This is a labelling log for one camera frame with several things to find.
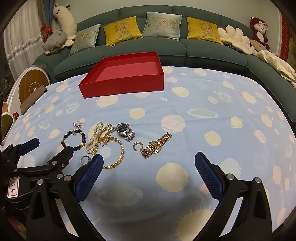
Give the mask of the yellow embroidered cushion right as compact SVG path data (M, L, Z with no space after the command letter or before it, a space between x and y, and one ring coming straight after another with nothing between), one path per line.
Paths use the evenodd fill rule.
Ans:
M186 17L186 19L188 23L187 39L205 40L223 45L216 24L191 17Z

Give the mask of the blue patterned bed sheet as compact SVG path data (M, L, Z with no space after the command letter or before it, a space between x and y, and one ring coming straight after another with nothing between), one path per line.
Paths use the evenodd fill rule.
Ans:
M280 107L244 76L163 71L158 92L84 98L84 75L52 84L5 145L39 139L20 168L74 147L66 175L100 154L104 169L80 204L106 240L192 240L218 205L195 167L198 152L237 179L259 177L279 227L295 208L295 134Z

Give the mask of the silver wristwatch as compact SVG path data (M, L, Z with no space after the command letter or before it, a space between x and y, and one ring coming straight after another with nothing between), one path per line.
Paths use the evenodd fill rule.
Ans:
M116 132L130 142L135 137L135 132L132 130L128 123L119 123L115 127Z

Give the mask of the gold wristwatch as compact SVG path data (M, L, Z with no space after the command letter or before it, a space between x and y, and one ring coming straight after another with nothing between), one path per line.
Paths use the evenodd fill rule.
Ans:
M166 144L171 138L172 138L172 135L166 132L158 140L149 142L148 146L142 150L143 157L147 159L151 155L159 153L162 149L162 146Z

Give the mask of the grey-green embroidered cushion centre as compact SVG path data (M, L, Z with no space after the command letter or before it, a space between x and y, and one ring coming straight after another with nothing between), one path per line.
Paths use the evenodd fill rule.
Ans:
M179 41L182 15L147 12L144 37L162 37Z

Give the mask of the red shallow tray box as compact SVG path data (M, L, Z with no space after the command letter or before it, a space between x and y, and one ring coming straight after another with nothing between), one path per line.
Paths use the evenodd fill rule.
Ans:
M163 91L164 86L164 71L157 52L103 58L78 85L84 98Z

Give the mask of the round wooden white exercise device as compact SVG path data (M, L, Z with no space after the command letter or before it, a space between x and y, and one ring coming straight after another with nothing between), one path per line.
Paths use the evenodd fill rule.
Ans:
M27 68L15 81L6 101L9 113L21 115L21 104L40 86L50 85L46 72L39 67Z

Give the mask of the yellow embroidered cushion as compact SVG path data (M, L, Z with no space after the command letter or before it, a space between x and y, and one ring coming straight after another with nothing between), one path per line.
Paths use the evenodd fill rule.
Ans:
M188 23L187 39L205 40L223 45L216 24L191 17L186 17L186 19Z
M136 16L124 18L103 27L105 46L114 46L120 42L143 38L137 25Z

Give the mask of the silver pendant charm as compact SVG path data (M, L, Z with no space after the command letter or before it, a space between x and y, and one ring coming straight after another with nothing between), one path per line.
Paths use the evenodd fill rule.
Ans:
M73 124L73 126L74 130L80 130L83 127L83 121L78 120Z

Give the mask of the white sheer curtain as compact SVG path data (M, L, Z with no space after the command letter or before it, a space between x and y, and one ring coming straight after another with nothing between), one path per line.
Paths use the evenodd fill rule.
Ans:
M41 25L38 2L27 1L4 30L4 50L14 80L43 53Z

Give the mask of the dark green sectional sofa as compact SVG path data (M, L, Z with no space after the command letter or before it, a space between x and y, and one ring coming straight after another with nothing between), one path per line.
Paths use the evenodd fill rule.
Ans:
M130 6L107 11L78 23L78 30L93 25L104 27L115 21L135 16L140 30L144 29L148 12L178 14L181 21L180 39L147 37L123 41L113 47L105 45L104 30L100 29L95 46L88 50L70 54L64 48L57 54L41 54L34 64L44 67L54 82L89 72L102 58L137 52L157 52L163 65L180 67L201 67L241 74L258 82L279 104L291 123L295 123L295 88L280 76L270 65L260 59L239 53L229 47L207 40L188 39L187 17L198 18L216 24L240 28L247 37L252 37L250 27L233 19L209 11L187 6L146 5Z

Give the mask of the white long plush toy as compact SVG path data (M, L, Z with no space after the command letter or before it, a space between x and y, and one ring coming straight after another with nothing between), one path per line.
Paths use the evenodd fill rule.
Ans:
M53 8L53 16L59 22L61 30L67 34L67 40L65 42L66 47L70 47L74 44L77 34L77 24L69 8L70 6L61 5L56 5Z

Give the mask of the grey-green embroidered cushion left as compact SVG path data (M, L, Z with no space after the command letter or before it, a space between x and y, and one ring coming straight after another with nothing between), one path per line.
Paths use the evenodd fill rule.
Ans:
M76 34L75 41L72 45L69 55L71 56L82 50L95 47L100 26L101 24L97 24L79 31Z

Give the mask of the tan small cushion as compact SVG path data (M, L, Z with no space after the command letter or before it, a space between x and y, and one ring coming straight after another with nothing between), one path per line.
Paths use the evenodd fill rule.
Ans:
M260 52L261 50L267 50L265 46L257 42L256 40L250 40L250 45L257 51Z

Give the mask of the grey pig plush toy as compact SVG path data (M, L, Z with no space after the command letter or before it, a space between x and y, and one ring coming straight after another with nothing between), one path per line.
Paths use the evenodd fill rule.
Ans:
M53 33L43 45L43 52L45 55L58 53L59 50L65 47L67 34L63 31Z

